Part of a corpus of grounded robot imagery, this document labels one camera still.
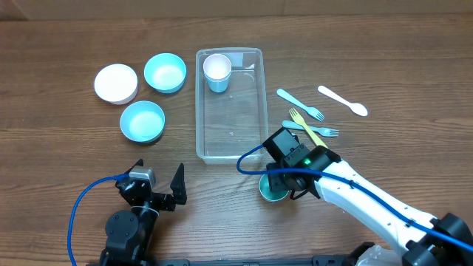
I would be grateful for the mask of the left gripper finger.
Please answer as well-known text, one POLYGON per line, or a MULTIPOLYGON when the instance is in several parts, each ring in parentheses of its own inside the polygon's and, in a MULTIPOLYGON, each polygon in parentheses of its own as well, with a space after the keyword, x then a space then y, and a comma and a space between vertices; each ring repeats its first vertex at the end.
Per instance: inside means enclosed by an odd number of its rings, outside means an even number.
POLYGON ((133 168, 134 168, 135 166, 143 166, 143 165, 144 165, 144 160, 143 160, 143 159, 139 159, 139 160, 127 171, 127 173, 129 174, 129 173, 133 170, 133 168))
POLYGON ((185 167, 184 167, 184 164, 181 163, 170 184, 170 188, 172 190, 172 196, 174 198, 174 202, 177 205, 185 205, 187 202, 187 192, 186 192, 186 184, 185 184, 185 179, 184 179, 184 172, 185 172, 185 167))

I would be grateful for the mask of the yellow plastic fork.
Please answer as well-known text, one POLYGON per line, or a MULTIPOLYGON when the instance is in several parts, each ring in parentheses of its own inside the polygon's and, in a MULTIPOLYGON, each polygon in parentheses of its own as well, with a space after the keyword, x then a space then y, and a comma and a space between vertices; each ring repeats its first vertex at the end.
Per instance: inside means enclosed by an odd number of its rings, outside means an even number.
POLYGON ((327 148, 327 145, 314 133, 313 130, 310 129, 310 127, 305 123, 304 118, 294 108, 289 109, 289 114, 292 120, 307 132, 307 135, 316 146, 323 146, 327 148))

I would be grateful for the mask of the teal cup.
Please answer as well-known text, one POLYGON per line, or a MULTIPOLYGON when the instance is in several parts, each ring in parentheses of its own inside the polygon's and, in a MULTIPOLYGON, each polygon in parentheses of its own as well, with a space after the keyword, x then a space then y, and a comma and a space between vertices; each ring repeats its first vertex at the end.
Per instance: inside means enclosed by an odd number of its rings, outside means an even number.
POLYGON ((263 174, 259 180, 259 193, 268 202, 278 202, 286 198, 289 194, 289 191, 272 192, 270 190, 268 176, 263 174))

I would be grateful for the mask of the light blue bowl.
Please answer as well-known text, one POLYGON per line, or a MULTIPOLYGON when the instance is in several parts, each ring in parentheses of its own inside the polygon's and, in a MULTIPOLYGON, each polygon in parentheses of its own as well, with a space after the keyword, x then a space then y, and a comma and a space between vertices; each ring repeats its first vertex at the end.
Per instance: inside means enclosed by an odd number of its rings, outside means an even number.
POLYGON ((166 126, 166 115, 156 103, 141 100, 123 110, 119 125, 127 139, 136 143, 152 143, 161 137, 166 126))

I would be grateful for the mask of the white bowl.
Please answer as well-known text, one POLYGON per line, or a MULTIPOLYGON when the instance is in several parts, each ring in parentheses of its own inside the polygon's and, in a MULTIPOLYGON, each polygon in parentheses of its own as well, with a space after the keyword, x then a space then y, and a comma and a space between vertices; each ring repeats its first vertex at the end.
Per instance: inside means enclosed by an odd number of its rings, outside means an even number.
POLYGON ((96 95, 109 103, 130 102, 138 92, 136 72, 125 64, 111 64, 99 71, 94 80, 96 95))

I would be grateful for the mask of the white plastic spoon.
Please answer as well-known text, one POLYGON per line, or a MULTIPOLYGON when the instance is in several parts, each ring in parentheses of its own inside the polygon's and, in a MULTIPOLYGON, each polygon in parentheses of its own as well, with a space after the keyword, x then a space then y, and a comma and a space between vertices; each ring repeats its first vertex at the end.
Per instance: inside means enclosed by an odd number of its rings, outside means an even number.
POLYGON ((322 93, 323 95, 328 96, 329 98, 332 98, 335 101, 338 101, 339 103, 344 104, 347 106, 353 113, 356 115, 366 117, 369 112, 367 108, 362 105, 361 103, 352 103, 349 102, 348 100, 345 100, 343 97, 337 95, 334 91, 331 89, 328 89, 326 86, 318 86, 317 90, 322 93))

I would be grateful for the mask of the teal bowl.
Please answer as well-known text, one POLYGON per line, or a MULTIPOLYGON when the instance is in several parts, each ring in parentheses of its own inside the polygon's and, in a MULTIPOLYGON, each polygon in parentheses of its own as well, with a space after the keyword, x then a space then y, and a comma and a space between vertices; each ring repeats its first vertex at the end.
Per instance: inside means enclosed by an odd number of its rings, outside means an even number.
POLYGON ((173 53, 160 53, 144 66, 146 83, 156 91, 172 94, 179 91, 185 81, 187 67, 184 60, 173 53))

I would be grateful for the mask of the blue cup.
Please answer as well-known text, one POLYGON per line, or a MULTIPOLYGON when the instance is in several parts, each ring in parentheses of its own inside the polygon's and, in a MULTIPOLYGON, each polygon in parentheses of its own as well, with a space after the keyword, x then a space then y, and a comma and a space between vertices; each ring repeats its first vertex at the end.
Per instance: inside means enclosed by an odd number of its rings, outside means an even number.
POLYGON ((222 93, 228 88, 230 78, 226 78, 225 80, 215 80, 207 78, 206 81, 211 91, 216 93, 222 93))

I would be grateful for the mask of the white cup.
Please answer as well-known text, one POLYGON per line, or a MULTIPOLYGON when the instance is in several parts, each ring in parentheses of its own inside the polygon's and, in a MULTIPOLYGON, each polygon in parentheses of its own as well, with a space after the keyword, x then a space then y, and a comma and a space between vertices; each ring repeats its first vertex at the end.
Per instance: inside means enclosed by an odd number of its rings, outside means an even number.
POLYGON ((231 75, 231 61, 223 54, 208 56, 203 63, 203 71, 207 79, 211 81, 224 81, 231 75))

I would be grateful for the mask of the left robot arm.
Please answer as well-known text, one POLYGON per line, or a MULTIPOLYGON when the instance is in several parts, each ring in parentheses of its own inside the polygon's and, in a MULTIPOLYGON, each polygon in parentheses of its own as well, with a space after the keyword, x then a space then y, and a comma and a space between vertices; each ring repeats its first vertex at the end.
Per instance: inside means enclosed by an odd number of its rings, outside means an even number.
POLYGON ((106 222, 106 246, 101 253, 101 265, 157 265, 148 254, 154 225, 161 211, 174 211, 187 202, 181 163, 170 184, 171 194, 155 193, 154 170, 138 160, 123 179, 115 183, 119 194, 130 205, 129 210, 114 213, 106 222))

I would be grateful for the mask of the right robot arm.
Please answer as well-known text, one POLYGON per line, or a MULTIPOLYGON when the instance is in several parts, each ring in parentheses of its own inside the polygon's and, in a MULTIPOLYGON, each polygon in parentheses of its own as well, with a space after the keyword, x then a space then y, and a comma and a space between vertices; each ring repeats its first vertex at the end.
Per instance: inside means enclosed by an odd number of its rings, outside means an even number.
POLYGON ((334 151, 309 149, 280 128, 263 144, 272 191, 289 190, 332 203, 380 236, 401 265, 471 265, 472 232, 454 214, 438 219, 410 207, 357 173, 334 151))

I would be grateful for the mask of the clear plastic container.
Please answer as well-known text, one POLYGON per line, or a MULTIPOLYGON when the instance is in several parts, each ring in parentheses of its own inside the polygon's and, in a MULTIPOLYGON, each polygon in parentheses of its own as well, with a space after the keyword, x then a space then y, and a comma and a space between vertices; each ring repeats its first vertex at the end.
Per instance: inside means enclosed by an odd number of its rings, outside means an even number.
POLYGON ((220 47, 196 54, 196 153, 205 163, 234 164, 245 152, 269 137, 265 68, 262 51, 250 47, 220 47), (203 71, 213 54, 231 61, 228 88, 210 90, 203 71))

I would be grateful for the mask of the light blue fork lower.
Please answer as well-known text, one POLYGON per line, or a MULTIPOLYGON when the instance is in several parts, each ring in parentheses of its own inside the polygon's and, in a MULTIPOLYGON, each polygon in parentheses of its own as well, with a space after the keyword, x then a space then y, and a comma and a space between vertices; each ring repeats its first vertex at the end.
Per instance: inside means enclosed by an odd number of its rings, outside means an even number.
MULTIPOLYGON (((282 126, 287 129, 295 129, 299 131, 304 131, 303 126, 300 126, 299 124, 293 121, 289 121, 289 120, 283 120, 282 126)), ((320 134, 323 137, 338 137, 339 136, 339 130, 337 129, 330 129, 326 127, 315 127, 315 126, 309 126, 309 128, 315 133, 320 134)))

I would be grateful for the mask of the light blue fork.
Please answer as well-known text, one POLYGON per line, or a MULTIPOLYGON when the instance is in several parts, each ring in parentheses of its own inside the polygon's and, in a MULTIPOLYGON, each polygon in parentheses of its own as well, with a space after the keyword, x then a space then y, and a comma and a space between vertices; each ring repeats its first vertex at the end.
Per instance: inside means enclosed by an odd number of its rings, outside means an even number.
POLYGON ((294 96, 292 96, 290 93, 286 92, 284 89, 277 89, 276 94, 279 97, 285 99, 286 101, 292 103, 293 105, 303 109, 304 111, 306 111, 306 113, 309 114, 309 116, 317 119, 318 121, 323 121, 325 119, 325 116, 317 108, 306 106, 301 101, 297 100, 294 96))
MULTIPOLYGON (((293 121, 289 121, 289 120, 283 120, 282 126, 287 129, 295 129, 299 131, 304 131, 303 126, 300 126, 299 124, 293 121)), ((326 127, 315 127, 315 126, 309 126, 309 128, 315 133, 320 134, 323 137, 338 137, 339 136, 339 130, 337 129, 330 129, 326 127)))

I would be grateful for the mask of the light blue fork upper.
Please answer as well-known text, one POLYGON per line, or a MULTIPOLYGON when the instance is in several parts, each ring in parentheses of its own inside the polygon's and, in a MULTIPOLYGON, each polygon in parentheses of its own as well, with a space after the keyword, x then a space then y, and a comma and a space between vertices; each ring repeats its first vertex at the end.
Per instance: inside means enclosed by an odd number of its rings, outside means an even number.
POLYGON ((284 89, 277 89, 276 94, 279 97, 285 99, 286 101, 292 103, 293 105, 303 109, 304 111, 306 111, 306 113, 309 114, 309 116, 317 119, 318 121, 323 121, 325 119, 325 116, 317 108, 306 106, 301 101, 297 100, 294 96, 292 96, 290 93, 286 92, 284 89))

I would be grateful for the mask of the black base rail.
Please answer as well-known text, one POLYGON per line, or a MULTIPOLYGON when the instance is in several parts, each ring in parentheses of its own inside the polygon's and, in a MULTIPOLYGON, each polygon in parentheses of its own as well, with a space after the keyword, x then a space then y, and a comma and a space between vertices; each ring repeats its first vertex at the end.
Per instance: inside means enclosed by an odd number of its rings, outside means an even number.
POLYGON ((106 259, 92 265, 151 265, 151 266, 342 266, 356 265, 354 256, 321 255, 305 259, 247 259, 189 261, 187 259, 156 260, 148 262, 108 262, 106 259))

